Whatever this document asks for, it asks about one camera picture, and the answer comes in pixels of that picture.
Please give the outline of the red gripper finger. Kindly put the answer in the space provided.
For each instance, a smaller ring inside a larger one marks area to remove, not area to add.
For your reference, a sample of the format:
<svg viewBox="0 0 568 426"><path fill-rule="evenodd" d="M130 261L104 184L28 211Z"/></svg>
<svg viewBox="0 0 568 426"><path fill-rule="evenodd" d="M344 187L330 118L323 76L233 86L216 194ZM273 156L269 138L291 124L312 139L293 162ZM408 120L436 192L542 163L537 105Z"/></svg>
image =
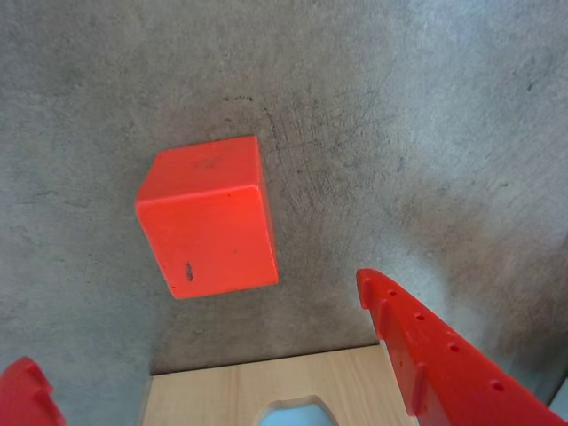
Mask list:
<svg viewBox="0 0 568 426"><path fill-rule="evenodd" d="M47 377L30 357L16 360L1 373L1 424L66 425L52 392Z"/></svg>
<svg viewBox="0 0 568 426"><path fill-rule="evenodd" d="M356 274L409 415L421 425L563 425L565 421L396 281Z"/></svg>

